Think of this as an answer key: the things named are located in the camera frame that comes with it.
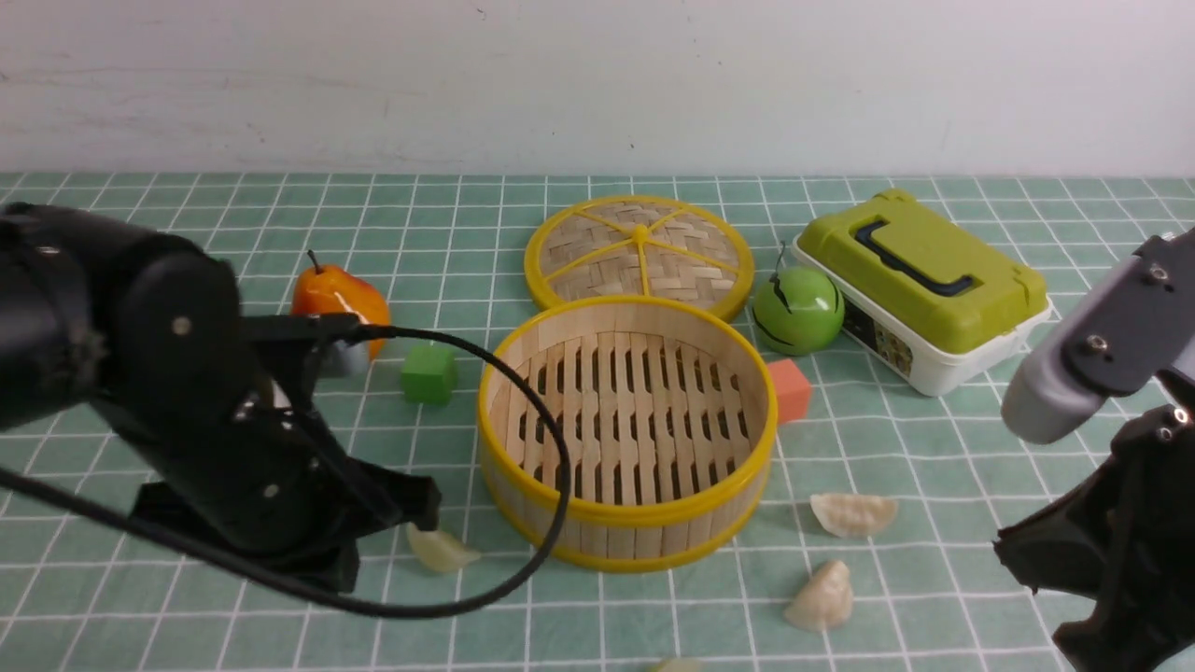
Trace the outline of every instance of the orange block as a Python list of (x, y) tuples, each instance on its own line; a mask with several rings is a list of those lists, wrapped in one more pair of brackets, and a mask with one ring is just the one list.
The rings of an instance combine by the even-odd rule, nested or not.
[(814, 389), (792, 360), (779, 360), (767, 365), (776, 386), (776, 404), (780, 424), (801, 420), (809, 413), (809, 399)]

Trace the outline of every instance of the screw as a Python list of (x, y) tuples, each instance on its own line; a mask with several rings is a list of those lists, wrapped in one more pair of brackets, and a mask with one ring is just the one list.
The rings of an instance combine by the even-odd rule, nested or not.
[(1162, 268), (1160, 265), (1153, 264), (1150, 267), (1148, 280), (1153, 283), (1165, 282), (1170, 280), (1170, 274), (1166, 273), (1166, 269)]
[(174, 336), (186, 336), (191, 332), (191, 319), (186, 316), (176, 317), (174, 322), (170, 323), (170, 330)]
[(1086, 343), (1087, 349), (1095, 354), (1108, 352), (1108, 341), (1104, 341), (1104, 337), (1099, 336), (1098, 334), (1092, 334), (1091, 336), (1087, 336), (1087, 340), (1084, 341), (1084, 343)]

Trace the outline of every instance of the black handle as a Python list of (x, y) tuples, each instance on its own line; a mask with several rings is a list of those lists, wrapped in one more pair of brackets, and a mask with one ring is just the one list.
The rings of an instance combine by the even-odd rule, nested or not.
[(899, 270), (905, 275), (912, 277), (930, 292), (938, 294), (939, 297), (957, 297), (967, 289), (970, 289), (975, 285), (975, 279), (970, 275), (964, 275), (958, 280), (951, 282), (934, 282), (925, 276), (921, 271), (917, 270), (908, 264), (905, 259), (897, 257), (891, 251), (884, 249), (883, 245), (876, 243), (872, 234), (882, 226), (887, 226), (888, 222), (884, 220), (874, 221), (863, 228), (854, 232), (854, 239), (858, 240), (864, 248), (871, 250), (880, 256), (880, 261), (884, 263), (885, 267)]

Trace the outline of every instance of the woven bamboo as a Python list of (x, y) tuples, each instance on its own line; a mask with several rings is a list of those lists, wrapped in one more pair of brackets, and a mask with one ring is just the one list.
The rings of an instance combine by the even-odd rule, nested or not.
[(525, 259), (541, 307), (590, 297), (650, 295), (730, 320), (754, 274), (746, 242), (680, 201), (614, 196), (574, 206), (537, 232)]
[[(497, 350), (568, 440), (574, 500), (558, 556), (607, 570), (695, 560), (746, 523), (767, 478), (774, 392), (759, 354), (709, 313), (642, 297), (550, 310)], [(541, 539), (565, 477), (527, 399), (482, 380), (482, 471)]]

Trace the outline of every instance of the table surface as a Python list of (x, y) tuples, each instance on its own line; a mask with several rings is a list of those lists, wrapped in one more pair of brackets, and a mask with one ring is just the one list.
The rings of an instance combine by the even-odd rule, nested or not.
[[(1147, 236), (1195, 220), (1195, 183), (1181, 179), (0, 173), (0, 201), (90, 208), (190, 238), (235, 265), (253, 313), (286, 308), (313, 248), (388, 292), (399, 323), (492, 349), (535, 313), (522, 276), (528, 238), (572, 203), (636, 193), (703, 206), (736, 226), (764, 274), (813, 216), (894, 184), (1041, 270), (1055, 322)], [(755, 340), (743, 316), (735, 325)], [(445, 527), (486, 554), (459, 575), (430, 576), (398, 534), (379, 534), (362, 543), (357, 594), (441, 601), (492, 586), (529, 548), (474, 468), (479, 364), (461, 361), (448, 407), (419, 408), (398, 391), (403, 352), (391, 343), (367, 377), (321, 384), (318, 404), (355, 456), (434, 476)], [(991, 539), (1086, 477), (1126, 417), (1164, 402), (1160, 390), (1040, 447), (999, 419), (1016, 360), (942, 398), (918, 396), (845, 338), (797, 361), (816, 386), (809, 417), (780, 428), (764, 501), (734, 543), (648, 575), (551, 563), (501, 604), (453, 621), (311, 609), (0, 496), (0, 668), (613, 672), (674, 655), (728, 672), (1064, 668), (1049, 633), (1091, 604), (1031, 598)], [(0, 436), (0, 464), (121, 507), (151, 477), (82, 409)], [(808, 499), (836, 490), (897, 497), (900, 517), (870, 542), (829, 538)], [(852, 570), (853, 617), (828, 635), (791, 629), (784, 604), (831, 558)], [(1170, 667), (1187, 665), (1195, 658)]]

